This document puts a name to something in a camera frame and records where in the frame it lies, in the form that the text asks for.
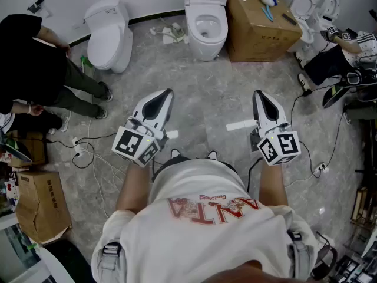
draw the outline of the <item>black shirt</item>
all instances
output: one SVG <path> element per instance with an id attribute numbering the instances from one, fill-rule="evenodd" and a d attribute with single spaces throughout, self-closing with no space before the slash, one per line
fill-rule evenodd
<path id="1" fill-rule="evenodd" d="M 32 39 L 41 30 L 41 23 L 40 17 L 22 14 L 9 15 L 0 22 L 2 114 L 11 112 L 17 98 L 45 106 L 53 104 L 64 82 L 65 52 Z"/>

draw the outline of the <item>black baseboard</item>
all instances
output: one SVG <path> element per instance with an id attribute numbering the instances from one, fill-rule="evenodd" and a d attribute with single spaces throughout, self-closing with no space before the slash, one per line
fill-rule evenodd
<path id="1" fill-rule="evenodd" d="M 185 14 L 184 9 L 181 10 L 181 11 L 162 12 L 160 14 L 154 14 L 154 15 L 144 16 L 144 17 L 141 17 L 141 18 L 131 19 L 128 24 L 132 25 L 132 24 L 136 24 L 136 23 L 140 23 L 140 22 L 144 22 L 144 21 L 158 19 L 158 18 L 161 18 L 161 17 L 165 18 L 165 17 L 172 17 L 172 16 L 180 16 L 180 15 L 184 15 L 184 14 Z M 86 35 L 86 36 L 70 43 L 70 47 L 73 47 L 73 46 L 76 46 L 76 45 L 78 45 L 82 42 L 88 41 L 90 36 L 91 35 Z"/>

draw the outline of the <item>cardboard box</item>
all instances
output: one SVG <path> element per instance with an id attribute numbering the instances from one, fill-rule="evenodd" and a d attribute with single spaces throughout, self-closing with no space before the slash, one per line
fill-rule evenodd
<path id="1" fill-rule="evenodd" d="M 10 132 L 11 136 L 15 141 L 20 142 L 25 145 L 29 150 L 32 163 L 23 162 L 21 159 L 12 156 L 11 162 L 8 163 L 9 167 L 30 167 L 37 164 L 46 164 L 45 155 L 45 144 L 39 140 L 31 139 L 42 139 L 43 135 L 40 132 L 28 132 L 25 134 L 20 134 L 17 130 Z"/>
<path id="2" fill-rule="evenodd" d="M 16 215 L 21 230 L 38 243 L 48 241 L 67 227 L 71 217 L 57 172 L 18 172 Z"/>
<path id="3" fill-rule="evenodd" d="M 282 17 L 295 20 L 284 1 L 271 7 L 271 22 L 262 11 L 260 0 L 227 0 L 227 50 L 231 62 L 274 62 L 302 36 L 299 24 L 293 25 Z"/>

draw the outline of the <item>toilet tank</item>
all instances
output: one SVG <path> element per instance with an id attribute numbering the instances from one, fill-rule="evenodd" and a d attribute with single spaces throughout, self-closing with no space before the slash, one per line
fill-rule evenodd
<path id="1" fill-rule="evenodd" d="M 101 0 L 85 13 L 85 21 L 91 32 L 111 24 L 128 25 L 130 17 L 120 0 Z"/>

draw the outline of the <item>marble floor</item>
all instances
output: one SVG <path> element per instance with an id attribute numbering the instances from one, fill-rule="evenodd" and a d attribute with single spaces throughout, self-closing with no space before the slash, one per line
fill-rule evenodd
<path id="1" fill-rule="evenodd" d="M 186 28 L 184 16 L 170 17 L 168 22 L 178 22 Z M 153 36 L 149 30 L 163 29 L 159 20 L 130 25 L 134 33 L 133 51 L 128 68 L 122 74 L 111 71 L 96 71 L 97 80 L 111 87 L 114 100 L 100 103 L 109 111 L 104 120 L 89 120 L 73 114 L 66 133 L 56 133 L 53 140 L 72 144 L 72 138 L 104 136 L 116 132 L 131 114 L 136 102 L 153 91 L 171 88 L 175 102 L 167 131 L 178 130 L 179 137 L 170 140 L 156 161 L 163 163 L 171 148 L 178 148 L 191 158 L 205 157 L 217 150 L 219 158 L 232 164 L 242 180 L 247 183 L 249 167 L 260 157 L 259 152 L 250 151 L 249 129 L 227 131 L 226 124 L 253 118 L 252 95 L 261 89 L 271 94 L 285 109 L 290 119 L 294 99 L 302 94 L 297 82 L 301 72 L 295 59 L 286 54 L 274 63 L 231 63 L 223 49 L 214 61 L 194 60 L 189 45 L 164 45 L 161 35 Z M 72 49 L 72 60 L 80 64 L 80 56 L 86 54 L 87 42 Z M 84 99 L 91 100 L 86 93 L 76 91 Z M 293 128 L 310 150 L 313 167 L 327 163 L 333 150 L 336 129 L 342 111 L 342 102 L 331 108 L 322 108 L 325 90 L 315 91 L 311 96 L 298 99 L 293 112 Z M 65 110 L 58 110 L 62 115 Z M 347 126 L 343 121 L 336 150 L 328 173 L 319 179 L 298 181 L 310 176 L 309 157 L 302 147 L 302 154 L 284 167 L 284 177 L 289 203 L 304 217 L 314 230 L 327 234 L 335 240 L 339 251 L 349 239 L 352 226 L 349 223 L 353 198 L 362 176 L 354 169 L 362 165 L 361 136 L 359 124 Z M 115 168 L 121 168 L 114 177 L 112 168 L 95 158 L 93 165 L 77 169 L 71 162 L 75 154 L 58 143 L 48 145 L 50 164 L 48 170 L 60 173 L 65 198 L 72 217 L 72 229 L 68 238 L 76 244 L 89 260 L 101 235 L 108 215 L 114 211 L 118 189 L 122 185 L 122 172 L 127 169 L 123 159 L 112 153 L 114 137 L 91 140 L 96 154 L 101 155 Z M 80 157 L 76 163 L 83 166 L 90 156 Z M 258 198 L 260 164 L 252 171 L 250 195 Z"/>

